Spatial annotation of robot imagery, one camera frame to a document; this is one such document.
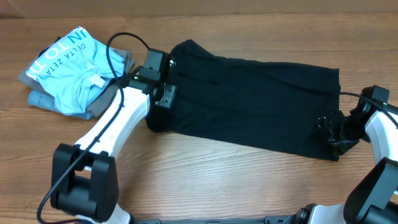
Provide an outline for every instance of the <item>white tag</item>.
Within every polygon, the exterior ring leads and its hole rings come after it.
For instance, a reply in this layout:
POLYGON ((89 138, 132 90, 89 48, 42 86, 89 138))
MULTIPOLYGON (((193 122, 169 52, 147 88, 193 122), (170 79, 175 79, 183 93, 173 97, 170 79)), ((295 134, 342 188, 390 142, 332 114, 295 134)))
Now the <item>white tag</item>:
POLYGON ((104 86, 104 84, 105 84, 105 80, 103 80, 98 74, 94 74, 94 75, 90 78, 90 81, 91 81, 94 85, 96 85, 96 86, 98 86, 98 87, 100 87, 100 88, 102 88, 102 86, 104 86))

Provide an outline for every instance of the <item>blue cloth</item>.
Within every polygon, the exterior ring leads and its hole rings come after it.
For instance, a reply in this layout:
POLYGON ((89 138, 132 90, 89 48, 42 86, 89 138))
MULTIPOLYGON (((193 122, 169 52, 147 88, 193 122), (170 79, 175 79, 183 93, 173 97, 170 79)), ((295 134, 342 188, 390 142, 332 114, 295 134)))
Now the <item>blue cloth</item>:
MULTIPOLYGON (((123 58, 110 50, 118 77, 123 75, 123 58)), ((77 27, 54 43, 27 71, 54 97, 55 108, 65 114, 84 114, 108 86, 112 71, 106 59, 106 46, 82 27, 77 27)))
MULTIPOLYGON (((58 112, 59 110, 55 107, 55 102, 54 102, 54 97, 48 96, 46 94, 43 94, 41 92, 38 92, 36 90, 33 90, 28 98, 27 98, 27 103, 32 106, 37 106, 42 109, 58 112)), ((72 116, 75 116, 77 118, 81 119, 91 119, 92 115, 89 113, 80 113, 80 114, 73 114, 72 116)))

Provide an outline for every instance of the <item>wooden table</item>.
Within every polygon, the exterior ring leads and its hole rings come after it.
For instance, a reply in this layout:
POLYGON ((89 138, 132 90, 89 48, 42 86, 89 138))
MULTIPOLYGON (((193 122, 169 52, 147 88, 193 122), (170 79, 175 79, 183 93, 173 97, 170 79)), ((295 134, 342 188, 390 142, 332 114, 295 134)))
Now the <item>wooden table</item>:
MULTIPOLYGON (((342 91, 380 85, 398 105, 398 13, 1 19, 0 223, 36 223, 55 148, 73 144, 96 122, 29 106, 30 90, 17 80, 44 47, 76 26, 104 43, 127 31, 164 51, 193 39, 225 57, 340 68, 342 91)), ((138 64, 144 60, 146 49, 135 39, 120 37, 113 46, 133 51, 138 64)), ((340 102, 348 113, 358 100, 340 102)), ((330 162, 155 134, 142 122, 118 160, 119 203, 137 218, 164 220, 291 214, 308 203, 344 203, 373 165, 365 142, 330 162)), ((68 218, 49 205, 43 214, 68 218)))

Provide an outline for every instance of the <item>wall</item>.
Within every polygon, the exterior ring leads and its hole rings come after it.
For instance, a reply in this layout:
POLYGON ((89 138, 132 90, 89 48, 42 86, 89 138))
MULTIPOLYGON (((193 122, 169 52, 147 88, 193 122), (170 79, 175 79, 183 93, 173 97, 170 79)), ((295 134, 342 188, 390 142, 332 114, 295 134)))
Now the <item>wall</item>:
POLYGON ((2 17, 398 11, 397 0, 0 0, 2 17))

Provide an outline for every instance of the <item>crumpled black fabric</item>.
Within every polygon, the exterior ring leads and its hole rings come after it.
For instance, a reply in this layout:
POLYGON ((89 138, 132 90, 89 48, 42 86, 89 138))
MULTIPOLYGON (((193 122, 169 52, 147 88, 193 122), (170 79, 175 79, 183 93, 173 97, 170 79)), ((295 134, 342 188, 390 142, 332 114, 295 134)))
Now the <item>crumpled black fabric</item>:
POLYGON ((315 126, 338 111, 338 69, 217 57, 192 40, 170 54, 177 94, 171 109, 152 107, 152 131, 338 160, 315 126))

